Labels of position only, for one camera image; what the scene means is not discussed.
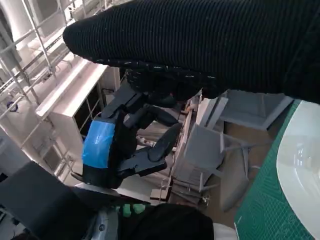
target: black glove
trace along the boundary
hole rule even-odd
[[[194,89],[184,98],[237,89],[320,103],[319,0],[133,0],[63,39],[83,58],[148,76],[130,80],[139,88],[154,80],[173,95]]]

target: blue tape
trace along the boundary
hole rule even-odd
[[[98,169],[107,169],[114,134],[115,125],[113,123],[93,120],[84,140],[83,164]]]

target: white plate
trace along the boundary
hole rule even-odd
[[[294,213],[320,239],[320,105],[301,101],[281,140],[276,169]]]

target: black robotic claw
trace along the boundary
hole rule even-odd
[[[83,174],[73,174],[84,183],[109,189],[118,188],[128,176],[145,176],[165,169],[165,157],[174,147],[182,127],[171,114],[150,105],[148,94],[136,92],[127,82],[114,97],[101,117],[91,123],[82,153]],[[138,130],[146,129],[153,121],[170,128],[154,147],[136,151]]]
[[[144,147],[134,153],[132,158],[124,160],[119,168],[119,176],[139,174],[146,176],[167,167],[165,157],[171,152],[179,136],[182,124],[176,123],[156,142],[154,147]]]

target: green object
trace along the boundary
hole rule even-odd
[[[122,208],[122,216],[125,218],[131,217],[131,206],[135,214],[140,214],[146,209],[144,204],[124,204],[123,206],[117,206],[115,209],[119,213]]]
[[[300,100],[295,100],[269,150],[234,223],[240,240],[314,239],[291,209],[280,186],[277,154],[281,139]]]

